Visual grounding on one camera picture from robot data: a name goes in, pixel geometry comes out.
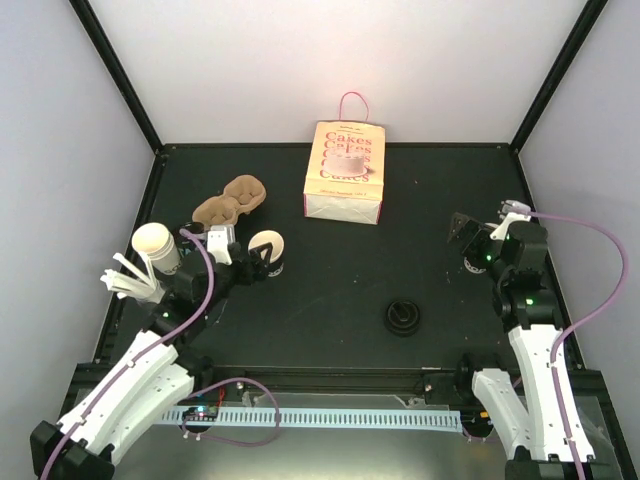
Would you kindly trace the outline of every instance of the perforated metal strip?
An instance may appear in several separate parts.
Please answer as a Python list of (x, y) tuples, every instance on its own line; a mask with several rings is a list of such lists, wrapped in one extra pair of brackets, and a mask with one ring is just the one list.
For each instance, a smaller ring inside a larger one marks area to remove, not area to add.
[[(182, 425), (188, 407), (174, 407), (156, 425)], [(285, 428), (360, 428), (379, 430), (436, 430), (462, 432), (460, 412), (439, 410), (347, 410), (328, 408), (281, 408)], [(187, 425), (224, 427), (273, 427), (275, 409), (222, 407), (215, 421), (189, 421)]]

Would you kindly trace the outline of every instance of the cake illustration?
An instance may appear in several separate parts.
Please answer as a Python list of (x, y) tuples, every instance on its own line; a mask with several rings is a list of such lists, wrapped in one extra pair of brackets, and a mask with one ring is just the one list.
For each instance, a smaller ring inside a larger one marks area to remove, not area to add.
[(329, 150), (322, 169), (337, 177), (359, 177), (367, 173), (364, 153), (347, 152), (342, 149)]

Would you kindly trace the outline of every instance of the stack of cups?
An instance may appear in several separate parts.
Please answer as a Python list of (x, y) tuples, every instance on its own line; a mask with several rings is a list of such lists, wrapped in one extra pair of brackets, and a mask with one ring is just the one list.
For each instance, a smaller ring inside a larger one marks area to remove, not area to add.
[(180, 253), (173, 235), (161, 223), (147, 223), (138, 228), (131, 239), (133, 249), (145, 253), (153, 267), (165, 275), (173, 275), (180, 266)]

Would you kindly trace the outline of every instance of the white wall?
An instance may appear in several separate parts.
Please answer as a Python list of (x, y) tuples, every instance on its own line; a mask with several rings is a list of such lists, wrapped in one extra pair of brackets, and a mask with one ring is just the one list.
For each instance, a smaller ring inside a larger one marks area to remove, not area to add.
[[(640, 3), (609, 2), (522, 157), (540, 211), (600, 223), (631, 257), (622, 299), (578, 333), (588, 366), (602, 369), (636, 469), (640, 469)], [(547, 223), (574, 320), (611, 292), (615, 247), (597, 233)]]
[(91, 3), (165, 142), (308, 142), (349, 90), (389, 141), (508, 142), (585, 0)]
[(0, 477), (91, 359), (152, 153), (66, 0), (0, 11)]

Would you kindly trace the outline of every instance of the cake box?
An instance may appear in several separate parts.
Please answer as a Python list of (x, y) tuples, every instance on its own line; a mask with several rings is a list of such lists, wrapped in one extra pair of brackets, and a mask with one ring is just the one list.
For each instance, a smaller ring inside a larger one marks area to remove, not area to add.
[(384, 190), (384, 128), (319, 122), (304, 184), (306, 217), (377, 225)]

